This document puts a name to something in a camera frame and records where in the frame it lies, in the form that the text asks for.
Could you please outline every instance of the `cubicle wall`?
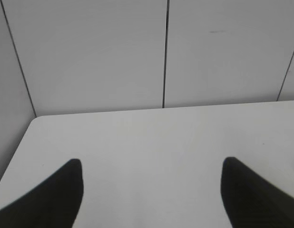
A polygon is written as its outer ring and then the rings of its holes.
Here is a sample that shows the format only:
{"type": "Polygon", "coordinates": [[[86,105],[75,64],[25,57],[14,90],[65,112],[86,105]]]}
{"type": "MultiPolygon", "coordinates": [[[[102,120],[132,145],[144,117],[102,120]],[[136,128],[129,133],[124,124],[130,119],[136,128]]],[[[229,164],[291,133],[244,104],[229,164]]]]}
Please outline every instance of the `cubicle wall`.
{"type": "Polygon", "coordinates": [[[3,0],[37,115],[162,106],[166,0],[3,0]]]}
{"type": "Polygon", "coordinates": [[[0,5],[0,179],[34,112],[0,5]]]}
{"type": "MultiPolygon", "coordinates": [[[[2,1],[38,116],[162,106],[168,0],[2,1]]],[[[276,101],[294,0],[170,0],[167,37],[165,107],[276,101]]]]}
{"type": "Polygon", "coordinates": [[[276,101],[293,51],[294,0],[170,0],[166,107],[276,101]]]}

